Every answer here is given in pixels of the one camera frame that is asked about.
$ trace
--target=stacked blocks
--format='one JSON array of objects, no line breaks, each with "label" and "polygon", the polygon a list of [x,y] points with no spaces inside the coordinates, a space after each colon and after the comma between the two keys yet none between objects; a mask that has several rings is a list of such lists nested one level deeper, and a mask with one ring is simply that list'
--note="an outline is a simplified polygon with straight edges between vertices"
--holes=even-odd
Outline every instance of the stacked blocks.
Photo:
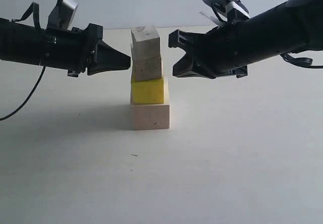
[{"label": "stacked blocks", "polygon": [[168,129],[170,103],[160,38],[153,26],[131,29],[131,110],[135,130]]}]

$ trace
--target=block tower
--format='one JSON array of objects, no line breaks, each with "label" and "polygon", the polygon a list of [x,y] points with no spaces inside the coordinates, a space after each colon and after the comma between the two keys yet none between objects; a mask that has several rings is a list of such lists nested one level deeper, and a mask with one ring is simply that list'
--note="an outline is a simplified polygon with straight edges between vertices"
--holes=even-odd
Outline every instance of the block tower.
[{"label": "block tower", "polygon": [[131,112],[134,130],[168,129],[170,102],[160,37],[154,26],[131,29]]}]

